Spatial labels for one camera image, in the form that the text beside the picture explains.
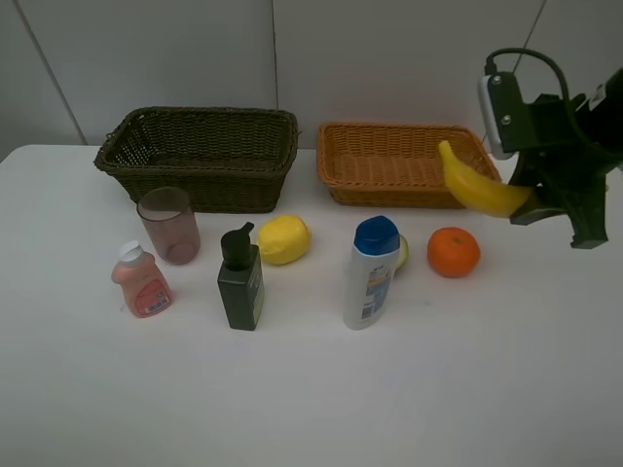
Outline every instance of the basket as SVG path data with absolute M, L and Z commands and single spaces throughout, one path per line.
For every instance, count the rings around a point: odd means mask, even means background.
M 499 180 L 471 131 L 430 125 L 323 125 L 318 134 L 318 175 L 340 204 L 461 209 L 464 206 L 444 183 L 437 149 L 444 139 L 463 162 Z
M 148 107 L 109 135 L 95 166 L 138 202 L 179 187 L 199 212 L 270 212 L 296 157 L 296 117 L 280 110 Z

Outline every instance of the pink soap bottle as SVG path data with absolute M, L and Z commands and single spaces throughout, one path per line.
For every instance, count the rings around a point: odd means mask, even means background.
M 154 255 L 143 251 L 137 241 L 120 248 L 112 279 L 121 285 L 126 305 L 138 318 L 154 316 L 171 305 L 171 291 Z

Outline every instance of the orange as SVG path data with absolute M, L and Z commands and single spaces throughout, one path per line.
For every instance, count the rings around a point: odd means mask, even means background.
M 444 277 L 465 277 L 480 260 L 480 247 L 471 233 L 458 227 L 435 232 L 428 241 L 428 262 Z

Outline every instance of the orange wicker basket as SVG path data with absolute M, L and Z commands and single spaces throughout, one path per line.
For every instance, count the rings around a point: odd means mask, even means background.
M 318 134 L 318 175 L 340 204 L 461 209 L 464 206 L 444 183 L 437 150 L 444 139 L 463 162 L 499 180 L 471 131 L 434 125 L 323 125 Z

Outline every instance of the black cable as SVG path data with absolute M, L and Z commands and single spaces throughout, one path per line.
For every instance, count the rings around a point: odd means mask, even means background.
M 494 58 L 496 58 L 497 56 L 506 55 L 506 54 L 523 54 L 523 55 L 533 56 L 534 58 L 541 60 L 547 66 L 549 66 L 550 69 L 556 75 L 556 78 L 558 79 L 558 83 L 561 87 L 561 93 L 563 95 L 563 103 L 565 105 L 565 111 L 567 113 L 568 123 L 570 124 L 571 129 L 575 133 L 575 136 L 577 137 L 577 139 L 579 139 L 580 142 L 584 144 L 585 146 L 588 146 L 590 149 L 592 149 L 593 151 L 596 151 L 597 153 L 603 154 L 604 156 L 606 156 L 609 160 L 612 160 L 613 162 L 618 162 L 621 159 L 620 156 L 609 153 L 601 146 L 598 146 L 597 144 L 593 143 L 593 141 L 591 141 L 586 136 L 586 133 L 584 133 L 580 125 L 577 123 L 577 120 L 575 119 L 575 109 L 571 107 L 571 99 L 568 93 L 568 84 L 567 84 L 567 79 L 565 78 L 565 73 L 563 73 L 563 70 L 561 69 L 561 67 L 558 66 L 556 62 L 552 60 L 549 56 L 542 54 L 541 52 L 533 51 L 532 49 L 525 49 L 521 47 L 510 47 L 507 49 L 499 49 L 498 51 L 491 53 L 487 57 L 487 64 L 485 65 L 485 73 L 487 75 L 492 75 L 492 74 L 497 73 L 497 66 L 495 65 Z

